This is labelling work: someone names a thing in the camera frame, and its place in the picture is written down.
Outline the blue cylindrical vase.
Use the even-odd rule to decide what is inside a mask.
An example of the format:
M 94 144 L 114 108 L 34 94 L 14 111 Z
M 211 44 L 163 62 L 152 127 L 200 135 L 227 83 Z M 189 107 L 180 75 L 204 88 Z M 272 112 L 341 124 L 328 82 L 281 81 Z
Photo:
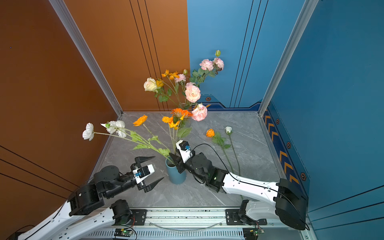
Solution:
M 171 162 L 170 157 L 166 159 L 166 167 L 167 167 L 167 171 L 168 171 L 168 175 L 171 183 L 175 185 L 180 185 L 186 180 L 187 178 L 186 172 L 179 173 L 176 166 Z

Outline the white poppy flower stem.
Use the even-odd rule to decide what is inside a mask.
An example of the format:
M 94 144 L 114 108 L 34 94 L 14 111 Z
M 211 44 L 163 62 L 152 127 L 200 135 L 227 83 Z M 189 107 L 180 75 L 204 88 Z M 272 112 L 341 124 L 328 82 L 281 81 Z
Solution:
M 101 124 L 101 126 L 106 129 L 107 133 L 96 132 L 94 125 L 92 123 L 87 123 L 85 130 L 82 132 L 82 138 L 84 140 L 92 141 L 95 135 L 116 137 L 136 144 L 133 150 L 153 150 L 156 153 L 162 155 L 167 161 L 171 163 L 171 165 L 175 165 L 174 161 L 170 156 L 171 150 L 160 141 L 158 136 L 152 134 L 152 132 L 144 125 L 144 123 L 141 123 L 139 126 L 141 125 L 143 125 L 147 129 L 147 131 L 151 135 L 150 138 L 146 139 L 145 137 L 139 135 L 137 132 L 125 128 L 125 122 L 121 120 L 110 121 Z

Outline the red orange flower stem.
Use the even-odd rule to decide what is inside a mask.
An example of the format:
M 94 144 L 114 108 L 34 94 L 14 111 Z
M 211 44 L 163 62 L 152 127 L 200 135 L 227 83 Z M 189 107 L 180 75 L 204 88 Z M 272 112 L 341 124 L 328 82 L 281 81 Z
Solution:
M 191 127 L 189 127 L 189 128 L 180 128 L 179 127 L 181 120 L 184 118 L 184 117 L 181 117 L 181 110 L 182 109 L 180 109 L 180 108 L 173 109 L 169 116 L 163 116 L 162 119 L 161 119 L 161 121 L 166 126 L 168 126 L 168 131 L 169 131 L 168 132 L 168 137 L 170 137 L 172 146 L 171 147 L 167 146 L 167 147 L 171 150 L 171 152 L 174 152 L 176 150 L 176 142 L 178 140 L 180 140 L 181 137 L 188 136 L 190 134 L 191 130 L 192 130 Z M 135 122 L 133 122 L 133 126 L 135 126 L 135 127 L 143 127 L 145 130 L 147 130 L 143 125 L 139 126 L 141 123 L 144 123 L 144 125 L 146 126 L 146 121 L 147 120 L 148 120 L 148 116 L 147 115 L 142 115 Z

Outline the large pink ranunculus stem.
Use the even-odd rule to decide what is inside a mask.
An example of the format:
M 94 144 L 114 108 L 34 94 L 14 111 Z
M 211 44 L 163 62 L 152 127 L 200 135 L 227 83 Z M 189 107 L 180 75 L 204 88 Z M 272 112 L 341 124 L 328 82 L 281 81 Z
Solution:
M 185 102 L 182 103 L 184 110 L 192 107 L 192 119 L 200 122 L 204 120 L 208 115 L 208 109 L 202 103 L 198 103 L 201 98 L 201 90 L 195 83 L 187 83 L 185 86 Z

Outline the white rose flower stem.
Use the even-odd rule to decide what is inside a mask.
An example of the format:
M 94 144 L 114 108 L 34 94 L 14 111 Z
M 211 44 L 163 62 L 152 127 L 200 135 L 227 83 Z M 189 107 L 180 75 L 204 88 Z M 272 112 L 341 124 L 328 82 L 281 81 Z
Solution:
M 176 85 L 173 83 L 167 83 L 160 79 L 147 78 L 144 83 L 144 89 L 146 92 L 154 93 L 154 97 L 160 102 L 171 102 L 176 107 L 180 107 L 180 98 Z

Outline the orange poppy flower stem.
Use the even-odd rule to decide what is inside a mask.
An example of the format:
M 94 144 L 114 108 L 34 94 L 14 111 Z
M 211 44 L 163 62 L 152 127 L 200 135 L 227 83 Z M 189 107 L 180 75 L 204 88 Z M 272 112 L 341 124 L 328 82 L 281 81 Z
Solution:
M 177 83 L 180 78 L 178 72 L 166 70 L 161 74 L 161 79 L 156 79 L 155 97 L 161 102 L 171 101 L 178 108 L 182 108 L 183 102 L 180 96 L 181 85 Z

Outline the pink peony flower stem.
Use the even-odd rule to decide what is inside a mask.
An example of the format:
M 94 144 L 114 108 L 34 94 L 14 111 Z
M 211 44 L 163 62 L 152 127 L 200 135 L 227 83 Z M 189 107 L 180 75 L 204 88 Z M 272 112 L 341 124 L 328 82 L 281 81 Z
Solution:
M 188 83 L 189 77 L 187 76 L 188 71 L 184 70 L 183 73 L 178 73 L 174 72 L 173 77 L 174 77 L 174 90 L 175 90 L 175 95 L 178 100 L 178 106 L 179 108 L 183 110 L 187 110 L 191 107 L 191 103 L 187 100 L 186 98 L 186 87 Z

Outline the pink rose flower stem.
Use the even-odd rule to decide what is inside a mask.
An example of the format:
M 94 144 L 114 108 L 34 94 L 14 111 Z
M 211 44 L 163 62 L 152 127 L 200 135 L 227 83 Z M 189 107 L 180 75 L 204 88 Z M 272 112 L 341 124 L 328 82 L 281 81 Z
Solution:
M 190 82 L 199 87 L 207 77 L 214 78 L 216 77 L 220 71 L 222 71 L 225 67 L 224 61 L 220 58 L 221 51 L 216 50 L 215 58 L 213 60 L 204 59 L 200 63 L 200 68 L 198 70 L 194 70 L 190 77 Z

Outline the clear glass vase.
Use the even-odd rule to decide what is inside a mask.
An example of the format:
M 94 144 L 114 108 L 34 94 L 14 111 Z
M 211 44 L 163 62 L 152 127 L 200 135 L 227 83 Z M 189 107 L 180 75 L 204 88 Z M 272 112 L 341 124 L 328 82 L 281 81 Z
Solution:
M 182 109 L 181 117 L 184 117 L 184 118 L 181 120 L 179 127 L 189 128 L 191 126 L 192 113 L 188 110 Z

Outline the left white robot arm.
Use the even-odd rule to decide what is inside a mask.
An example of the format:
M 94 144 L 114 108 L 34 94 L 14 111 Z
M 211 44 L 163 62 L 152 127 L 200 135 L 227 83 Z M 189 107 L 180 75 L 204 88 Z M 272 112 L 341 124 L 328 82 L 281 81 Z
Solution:
M 149 185 L 145 183 L 145 179 L 155 172 L 153 165 L 143 165 L 151 159 L 136 157 L 131 171 L 126 174 L 122 174 L 116 166 L 102 168 L 87 184 L 73 191 L 65 203 L 49 217 L 26 232 L 17 230 L 9 239 L 74 240 L 105 226 L 128 223 L 132 211 L 125 200 L 117 200 L 90 220 L 83 218 L 103 207 L 105 199 L 111 199 L 128 189 L 138 188 L 146 193 L 151 191 L 159 183 L 159 180 Z

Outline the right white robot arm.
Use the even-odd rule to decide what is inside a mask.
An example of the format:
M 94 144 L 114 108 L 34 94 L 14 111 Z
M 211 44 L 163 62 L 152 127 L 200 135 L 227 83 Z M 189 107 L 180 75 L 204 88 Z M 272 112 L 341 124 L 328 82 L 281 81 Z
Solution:
M 263 182 L 240 177 L 214 167 L 203 153 L 170 154 L 170 158 L 179 173 L 188 171 L 210 190 L 246 197 L 235 217 L 237 222 L 252 226 L 277 219 L 293 229 L 307 229 L 308 199 L 290 181 Z

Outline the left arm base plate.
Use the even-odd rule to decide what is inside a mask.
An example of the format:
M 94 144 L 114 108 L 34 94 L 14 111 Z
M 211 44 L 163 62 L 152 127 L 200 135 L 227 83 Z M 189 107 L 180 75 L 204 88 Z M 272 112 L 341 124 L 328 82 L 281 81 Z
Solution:
M 129 216 L 124 225 L 128 225 L 130 227 L 144 226 L 148 211 L 146 209 L 131 209 L 131 212 L 132 214 Z

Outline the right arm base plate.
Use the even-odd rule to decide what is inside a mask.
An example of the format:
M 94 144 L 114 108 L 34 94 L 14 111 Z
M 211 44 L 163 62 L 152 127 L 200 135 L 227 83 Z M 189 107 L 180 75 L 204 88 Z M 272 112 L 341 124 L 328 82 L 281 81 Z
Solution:
M 245 214 L 240 214 L 239 209 L 226 209 L 226 223 L 228 226 L 266 226 L 268 224 L 267 219 L 252 220 Z

